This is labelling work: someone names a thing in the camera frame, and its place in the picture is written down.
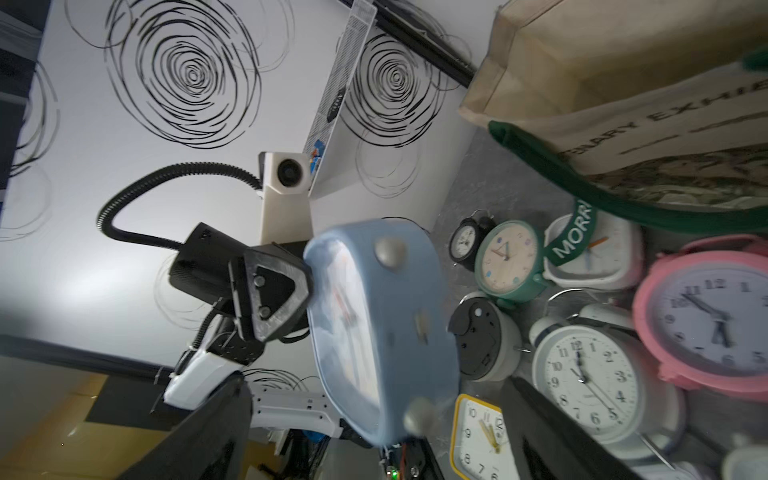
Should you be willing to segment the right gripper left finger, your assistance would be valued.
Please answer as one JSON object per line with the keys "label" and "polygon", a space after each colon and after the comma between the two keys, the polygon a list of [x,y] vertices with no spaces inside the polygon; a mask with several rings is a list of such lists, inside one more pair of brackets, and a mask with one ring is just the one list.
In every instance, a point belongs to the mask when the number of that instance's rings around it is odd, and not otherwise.
{"label": "right gripper left finger", "polygon": [[121,479],[236,479],[253,415],[245,377],[227,377],[192,414]]}

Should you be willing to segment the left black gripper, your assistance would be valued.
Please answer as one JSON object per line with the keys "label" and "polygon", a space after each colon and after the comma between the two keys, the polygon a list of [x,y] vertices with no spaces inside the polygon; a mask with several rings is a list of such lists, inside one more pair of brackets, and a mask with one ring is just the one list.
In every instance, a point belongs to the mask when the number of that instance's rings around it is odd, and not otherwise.
{"label": "left black gripper", "polygon": [[170,270],[174,288],[208,304],[232,299],[235,324],[246,342],[295,343],[307,329],[312,273],[300,258],[305,244],[249,247],[199,223],[180,247]]}

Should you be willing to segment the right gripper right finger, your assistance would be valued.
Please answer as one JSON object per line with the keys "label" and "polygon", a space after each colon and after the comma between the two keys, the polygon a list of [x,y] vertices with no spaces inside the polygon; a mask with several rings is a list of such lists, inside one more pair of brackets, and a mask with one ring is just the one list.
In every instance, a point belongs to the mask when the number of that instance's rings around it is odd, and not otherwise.
{"label": "right gripper right finger", "polygon": [[501,388],[501,410],[522,479],[637,479],[523,378]]}

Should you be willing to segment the light blue square clock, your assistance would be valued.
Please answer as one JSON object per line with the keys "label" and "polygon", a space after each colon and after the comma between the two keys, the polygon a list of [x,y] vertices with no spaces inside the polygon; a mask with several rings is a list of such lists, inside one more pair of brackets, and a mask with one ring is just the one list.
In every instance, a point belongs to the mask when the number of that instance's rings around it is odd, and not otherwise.
{"label": "light blue square clock", "polygon": [[368,443],[426,436],[460,387],[446,285],[427,233],[403,219],[333,227],[309,241],[307,307],[317,369]]}

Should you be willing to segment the green round alarm clock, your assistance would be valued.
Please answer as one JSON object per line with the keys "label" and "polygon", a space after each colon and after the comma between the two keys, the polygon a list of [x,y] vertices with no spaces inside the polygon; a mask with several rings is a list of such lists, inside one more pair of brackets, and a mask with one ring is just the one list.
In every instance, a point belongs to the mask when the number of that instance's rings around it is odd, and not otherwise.
{"label": "green round alarm clock", "polygon": [[552,286],[543,273],[542,236],[520,220],[497,225],[480,244],[475,259],[474,276],[479,289],[506,311],[535,299]]}

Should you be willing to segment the cream canvas tote bag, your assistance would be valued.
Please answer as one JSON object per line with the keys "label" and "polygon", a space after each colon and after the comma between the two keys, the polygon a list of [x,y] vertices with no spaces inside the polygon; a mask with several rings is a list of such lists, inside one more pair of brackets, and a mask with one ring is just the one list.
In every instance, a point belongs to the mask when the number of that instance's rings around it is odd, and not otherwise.
{"label": "cream canvas tote bag", "polygon": [[511,1],[460,112],[618,217],[767,228],[763,1]]}

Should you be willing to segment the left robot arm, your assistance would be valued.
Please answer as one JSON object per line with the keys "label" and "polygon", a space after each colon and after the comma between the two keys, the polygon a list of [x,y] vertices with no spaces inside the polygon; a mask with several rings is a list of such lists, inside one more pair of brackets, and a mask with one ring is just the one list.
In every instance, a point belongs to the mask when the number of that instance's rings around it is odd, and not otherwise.
{"label": "left robot arm", "polygon": [[309,334],[313,283],[300,258],[303,248],[302,242],[248,247],[205,223],[192,231],[171,264],[169,283],[211,310],[174,367],[166,405],[195,410],[238,377],[250,384],[252,427],[358,440],[326,394],[255,364],[267,343],[294,343]]}

